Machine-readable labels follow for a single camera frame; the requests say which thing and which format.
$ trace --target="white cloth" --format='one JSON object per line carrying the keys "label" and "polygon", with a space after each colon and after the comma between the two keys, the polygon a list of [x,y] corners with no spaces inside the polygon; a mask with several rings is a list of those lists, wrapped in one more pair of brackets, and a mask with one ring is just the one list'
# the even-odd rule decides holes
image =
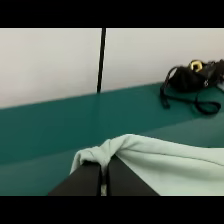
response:
{"label": "white cloth", "polygon": [[76,153],[71,173],[84,161],[104,173],[116,155],[160,195],[224,195],[224,148],[201,148],[127,134]]}

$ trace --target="cloth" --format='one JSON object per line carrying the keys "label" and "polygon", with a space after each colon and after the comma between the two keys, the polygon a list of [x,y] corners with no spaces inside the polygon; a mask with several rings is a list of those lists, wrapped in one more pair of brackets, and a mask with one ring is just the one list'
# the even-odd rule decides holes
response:
{"label": "cloth", "polygon": [[103,174],[116,155],[161,196],[224,195],[224,148],[201,148],[127,134],[76,153],[71,173],[84,161]]}

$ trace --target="white cabinet door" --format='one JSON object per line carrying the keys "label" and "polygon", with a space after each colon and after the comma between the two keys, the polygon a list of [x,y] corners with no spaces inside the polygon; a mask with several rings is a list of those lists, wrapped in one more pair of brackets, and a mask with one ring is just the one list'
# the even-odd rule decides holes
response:
{"label": "white cabinet door", "polygon": [[102,90],[164,81],[173,66],[224,58],[224,29],[107,29]]}
{"label": "white cabinet door", "polygon": [[96,92],[101,29],[0,29],[0,107]]}

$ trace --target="black strap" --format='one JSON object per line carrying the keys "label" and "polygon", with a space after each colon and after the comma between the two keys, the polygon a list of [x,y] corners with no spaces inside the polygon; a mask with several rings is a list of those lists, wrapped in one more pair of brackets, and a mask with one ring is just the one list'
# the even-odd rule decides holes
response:
{"label": "black strap", "polygon": [[[175,66],[168,72],[165,82],[160,87],[160,99],[161,99],[161,102],[162,102],[164,108],[170,108],[170,104],[168,103],[167,99],[171,99],[171,100],[176,100],[176,101],[180,101],[180,102],[184,102],[184,103],[194,104],[195,107],[197,108],[197,110],[205,115],[217,114],[221,108],[221,104],[218,102],[214,102],[214,101],[198,101],[198,96],[201,91],[199,91],[197,93],[195,100],[183,99],[183,98],[178,98],[175,96],[169,96],[169,95],[165,94],[165,88],[168,86],[170,75],[178,67],[179,66]],[[212,106],[214,108],[214,110],[206,110],[204,108],[206,106],[209,106],[209,107]]]}

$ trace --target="yellow metal piece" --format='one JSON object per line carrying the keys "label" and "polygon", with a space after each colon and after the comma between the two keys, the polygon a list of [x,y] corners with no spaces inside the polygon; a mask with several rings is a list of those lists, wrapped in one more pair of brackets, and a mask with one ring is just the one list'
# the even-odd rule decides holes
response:
{"label": "yellow metal piece", "polygon": [[201,61],[193,61],[191,63],[191,70],[194,70],[194,66],[197,66],[198,67],[195,71],[196,72],[199,72],[202,69],[202,63],[201,63]]}

